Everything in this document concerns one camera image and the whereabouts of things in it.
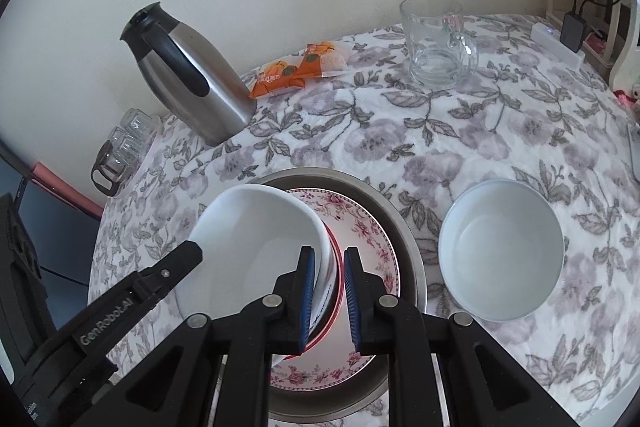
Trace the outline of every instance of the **metal basin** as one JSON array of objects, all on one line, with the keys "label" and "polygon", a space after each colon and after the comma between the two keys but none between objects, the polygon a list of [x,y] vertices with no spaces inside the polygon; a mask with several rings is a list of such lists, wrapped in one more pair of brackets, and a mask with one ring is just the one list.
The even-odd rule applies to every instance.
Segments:
[{"label": "metal basin", "polygon": [[[421,312],[426,310],[427,283],[414,236],[396,208],[375,188],[343,172],[313,167],[287,169],[252,183],[281,190],[324,188],[361,204],[378,220],[394,247],[400,269],[401,297],[413,303]],[[374,357],[353,377],[318,391],[284,391],[271,387],[269,415],[290,423],[320,423],[357,412],[387,390],[386,366],[385,357]]]}]

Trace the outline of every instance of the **white bowl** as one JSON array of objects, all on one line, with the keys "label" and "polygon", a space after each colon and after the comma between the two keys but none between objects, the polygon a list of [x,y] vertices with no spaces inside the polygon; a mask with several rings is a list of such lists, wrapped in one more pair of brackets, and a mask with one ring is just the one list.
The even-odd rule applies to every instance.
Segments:
[{"label": "white bowl", "polygon": [[465,191],[440,228],[438,260],[451,295],[495,322],[535,311],[558,282],[564,238],[553,209],[528,185],[507,179]]},{"label": "white bowl", "polygon": [[229,188],[203,212],[189,240],[202,248],[202,263],[176,286],[184,318],[238,313],[296,269],[304,246],[316,252],[311,328],[326,311],[337,273],[331,242],[318,215],[290,194],[264,185]]}]

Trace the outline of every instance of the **silver pivot bolt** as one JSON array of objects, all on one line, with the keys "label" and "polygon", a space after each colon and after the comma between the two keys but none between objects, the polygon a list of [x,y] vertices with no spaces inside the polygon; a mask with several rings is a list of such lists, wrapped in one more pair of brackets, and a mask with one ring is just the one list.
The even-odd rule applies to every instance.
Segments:
[{"label": "silver pivot bolt", "polygon": [[277,308],[282,303],[282,297],[279,295],[272,293],[270,295],[265,295],[262,298],[262,304],[267,306],[267,308]]},{"label": "silver pivot bolt", "polygon": [[395,308],[398,304],[398,297],[395,295],[383,295],[378,299],[378,302],[383,308]]},{"label": "silver pivot bolt", "polygon": [[453,314],[453,321],[463,328],[470,326],[473,323],[473,317],[466,312],[458,312]]},{"label": "silver pivot bolt", "polygon": [[187,319],[187,326],[193,328],[194,330],[203,327],[206,323],[207,317],[202,313],[196,313],[194,315],[191,315],[191,317]]}]

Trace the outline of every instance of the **snack wrapper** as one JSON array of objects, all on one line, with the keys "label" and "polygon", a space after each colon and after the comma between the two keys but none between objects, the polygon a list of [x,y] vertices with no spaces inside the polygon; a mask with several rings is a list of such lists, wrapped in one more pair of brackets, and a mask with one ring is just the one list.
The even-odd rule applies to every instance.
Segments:
[{"label": "snack wrapper", "polygon": [[302,56],[289,55],[260,69],[249,97],[257,98],[287,87],[305,87],[307,78],[337,76],[348,68],[353,54],[345,42],[308,44]]}]

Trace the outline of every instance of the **table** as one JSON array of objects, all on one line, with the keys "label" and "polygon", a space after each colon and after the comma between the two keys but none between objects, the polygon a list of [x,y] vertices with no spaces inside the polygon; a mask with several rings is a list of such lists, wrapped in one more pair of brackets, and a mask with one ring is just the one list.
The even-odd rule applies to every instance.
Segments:
[{"label": "table", "polygon": [[[140,170],[105,207],[89,300],[185,240],[225,188],[318,166],[364,178],[396,206],[420,247],[428,312],[447,316],[458,307],[438,268],[442,219],[471,185],[514,178],[556,212],[564,268],[536,312],[483,325],[575,419],[601,409],[640,364],[640,186],[626,112],[593,68],[569,71],[530,40],[539,20],[465,17],[480,66],[454,89],[409,77],[395,25],[339,39],[353,47],[351,71],[263,97],[250,126],[221,146],[165,118]],[[171,293],[110,354],[120,374],[181,321]],[[340,425],[386,425],[387,410],[385,396]]]}]

